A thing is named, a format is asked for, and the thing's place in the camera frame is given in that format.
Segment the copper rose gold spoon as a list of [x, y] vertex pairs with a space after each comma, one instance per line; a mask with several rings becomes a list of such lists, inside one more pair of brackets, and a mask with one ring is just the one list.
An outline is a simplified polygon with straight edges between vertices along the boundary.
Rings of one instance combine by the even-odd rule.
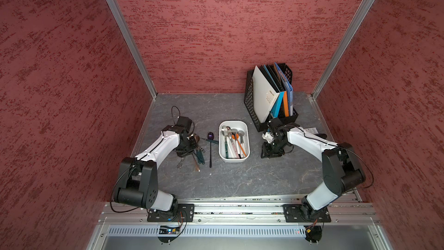
[[199, 165], [198, 165], [198, 162], [197, 162], [195, 156], [193, 156], [193, 162], [194, 162], [194, 165], [195, 165], [195, 170], [196, 170], [197, 172], [200, 172], [201, 170], [200, 170], [200, 167], [199, 167]]

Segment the steel spoon white handle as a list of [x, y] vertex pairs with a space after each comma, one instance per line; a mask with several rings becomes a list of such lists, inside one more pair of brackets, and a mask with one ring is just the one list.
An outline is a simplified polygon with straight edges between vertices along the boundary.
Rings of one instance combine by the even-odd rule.
[[247, 153], [246, 153], [246, 147], [245, 147], [245, 132], [242, 130], [238, 131], [238, 136], [239, 136], [239, 140], [240, 140], [240, 147], [241, 147], [241, 151], [243, 153], [244, 157], [247, 157]]

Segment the white rectangular storage box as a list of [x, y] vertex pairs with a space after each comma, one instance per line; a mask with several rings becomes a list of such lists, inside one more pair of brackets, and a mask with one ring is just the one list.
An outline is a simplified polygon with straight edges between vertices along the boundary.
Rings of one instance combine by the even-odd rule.
[[226, 120], [219, 126], [219, 156], [226, 163], [241, 163], [250, 156], [247, 124]]

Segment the pink handled rainbow spoon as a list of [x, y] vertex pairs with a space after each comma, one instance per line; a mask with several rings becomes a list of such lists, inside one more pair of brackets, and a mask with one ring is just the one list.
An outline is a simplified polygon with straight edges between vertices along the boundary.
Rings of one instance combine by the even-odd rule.
[[237, 149], [237, 146], [236, 146], [236, 142], [235, 142], [235, 135], [233, 134], [232, 130], [230, 130], [228, 132], [228, 135], [229, 135], [229, 138], [230, 138], [230, 141], [231, 141], [231, 144], [232, 144], [232, 148], [233, 148], [234, 153], [235, 153], [235, 157], [237, 159], [240, 159], [241, 155], [238, 152], [238, 149]]

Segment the orange spoon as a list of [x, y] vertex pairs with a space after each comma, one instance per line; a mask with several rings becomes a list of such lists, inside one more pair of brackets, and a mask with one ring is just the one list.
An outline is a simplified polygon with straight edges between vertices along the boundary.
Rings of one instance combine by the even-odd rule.
[[232, 129], [232, 138], [236, 140], [239, 157], [241, 159], [245, 158], [246, 153], [245, 153], [244, 147], [241, 143], [241, 136], [239, 135], [239, 133], [236, 129]]

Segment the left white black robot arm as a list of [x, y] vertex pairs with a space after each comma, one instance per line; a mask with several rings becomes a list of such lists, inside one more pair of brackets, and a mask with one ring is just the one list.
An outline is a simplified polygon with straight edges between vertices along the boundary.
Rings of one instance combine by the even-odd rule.
[[190, 128], [184, 125], [167, 126], [148, 149], [135, 157], [124, 158], [120, 163], [111, 202], [175, 215], [178, 212], [177, 199], [159, 190], [157, 170], [172, 151], [186, 156], [194, 149], [189, 140]]

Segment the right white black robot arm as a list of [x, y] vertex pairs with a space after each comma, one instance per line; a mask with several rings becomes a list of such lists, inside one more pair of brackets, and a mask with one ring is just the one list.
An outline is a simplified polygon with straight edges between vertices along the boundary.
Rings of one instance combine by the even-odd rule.
[[262, 158], [281, 157], [286, 153], [285, 147], [294, 146], [321, 162], [322, 183], [301, 200], [302, 210], [306, 214], [320, 211], [366, 181], [360, 159], [347, 143], [338, 144], [323, 139], [295, 124], [269, 127], [262, 138], [265, 140]]

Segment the ornate silver spoon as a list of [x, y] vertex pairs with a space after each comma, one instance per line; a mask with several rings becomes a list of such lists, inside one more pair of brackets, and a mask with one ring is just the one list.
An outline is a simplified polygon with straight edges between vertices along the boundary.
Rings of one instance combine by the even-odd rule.
[[180, 160], [180, 162], [177, 164], [177, 168], [178, 169], [180, 169], [181, 167], [182, 167], [182, 165], [183, 165], [183, 163], [184, 163], [184, 160], [185, 160], [185, 158], [183, 157], [183, 158], [181, 158], [181, 160]]

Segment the blue white flat box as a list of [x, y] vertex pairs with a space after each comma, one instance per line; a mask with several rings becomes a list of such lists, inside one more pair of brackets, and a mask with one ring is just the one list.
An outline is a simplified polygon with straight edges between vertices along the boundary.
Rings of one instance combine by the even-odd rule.
[[318, 132], [317, 128], [315, 128], [315, 127], [312, 127], [312, 128], [306, 128], [305, 131], [308, 132], [308, 133], [311, 133], [311, 134], [313, 134], [313, 135], [318, 135], [318, 134], [320, 134], [320, 133]]

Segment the teal folder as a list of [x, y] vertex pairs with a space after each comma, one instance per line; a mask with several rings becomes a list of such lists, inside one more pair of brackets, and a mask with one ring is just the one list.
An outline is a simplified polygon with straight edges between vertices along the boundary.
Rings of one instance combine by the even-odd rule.
[[282, 78], [279, 75], [278, 72], [278, 66], [276, 64], [274, 65], [263, 65], [266, 73], [268, 74], [269, 78], [272, 80], [272, 83], [274, 84], [275, 90], [279, 92], [279, 95], [275, 101], [275, 104], [273, 108], [271, 109], [271, 115], [273, 118], [278, 118], [279, 113], [281, 112], [281, 105], [283, 101], [284, 96], [284, 87], [282, 83]]

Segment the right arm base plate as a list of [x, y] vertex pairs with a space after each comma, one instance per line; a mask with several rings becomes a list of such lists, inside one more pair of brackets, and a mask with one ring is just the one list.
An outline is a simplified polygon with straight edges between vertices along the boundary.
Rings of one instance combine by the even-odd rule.
[[314, 210], [302, 204], [284, 204], [283, 215], [287, 223], [330, 223], [331, 217], [327, 207]]

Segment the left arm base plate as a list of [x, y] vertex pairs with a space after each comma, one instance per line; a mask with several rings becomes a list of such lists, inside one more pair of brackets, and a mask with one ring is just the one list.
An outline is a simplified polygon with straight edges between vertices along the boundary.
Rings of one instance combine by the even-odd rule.
[[148, 211], [147, 221], [165, 223], [193, 222], [194, 211], [194, 204], [174, 204], [169, 211], [150, 209]]

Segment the aluminium front rail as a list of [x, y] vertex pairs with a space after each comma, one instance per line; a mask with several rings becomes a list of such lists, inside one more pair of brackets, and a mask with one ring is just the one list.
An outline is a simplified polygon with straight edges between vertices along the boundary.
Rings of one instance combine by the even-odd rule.
[[[285, 204], [295, 203], [293, 199], [267, 199], [267, 200], [242, 200], [242, 201], [184, 201], [186, 204], [194, 204], [193, 223], [210, 225], [211, 223], [251, 225], [284, 225], [287, 212]], [[362, 203], [346, 199], [336, 201], [328, 206], [328, 215], [332, 225], [380, 225], [381, 220], [371, 203]], [[99, 216], [99, 224], [137, 224], [146, 223], [148, 213], [138, 208], [135, 211], [118, 214], [112, 212], [106, 205]]]

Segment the left aluminium corner post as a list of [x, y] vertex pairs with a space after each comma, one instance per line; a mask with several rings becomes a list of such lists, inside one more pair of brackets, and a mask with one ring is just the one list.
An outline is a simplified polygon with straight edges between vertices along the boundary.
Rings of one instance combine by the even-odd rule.
[[158, 92], [155, 88], [154, 82], [152, 81], [147, 68], [145, 66], [145, 63], [143, 61], [142, 55], [136, 45], [136, 42], [134, 40], [134, 37], [130, 31], [130, 28], [124, 18], [124, 15], [119, 7], [117, 0], [105, 0], [109, 9], [112, 12], [112, 15], [114, 17], [114, 20], [116, 21], [120, 32], [130, 50], [130, 53], [136, 63], [136, 66], [139, 69], [139, 72], [141, 73], [143, 80], [145, 81], [145, 84], [147, 88], [150, 91], [151, 97], [155, 100], [157, 98]]

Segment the right aluminium corner post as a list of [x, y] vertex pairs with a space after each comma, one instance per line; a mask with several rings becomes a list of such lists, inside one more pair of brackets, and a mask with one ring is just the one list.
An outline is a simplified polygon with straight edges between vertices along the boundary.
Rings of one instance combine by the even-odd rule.
[[322, 76], [320, 77], [318, 83], [316, 84], [311, 96], [314, 101], [318, 99], [320, 96], [321, 91], [325, 87], [329, 77], [333, 73], [335, 67], [338, 65], [341, 57], [343, 56], [345, 50], [348, 48], [349, 44], [351, 43], [352, 39], [354, 38], [356, 32], [358, 31], [359, 27], [361, 26], [362, 22], [364, 21], [366, 15], [368, 14], [369, 10], [371, 9], [373, 3], [375, 0], [362, 0], [359, 7], [357, 8], [355, 15], [353, 16], [351, 22], [349, 23], [349, 26], [347, 27], [337, 49], [335, 50], [334, 54], [332, 55], [330, 61], [327, 64], [327, 67], [325, 71], [323, 72]]

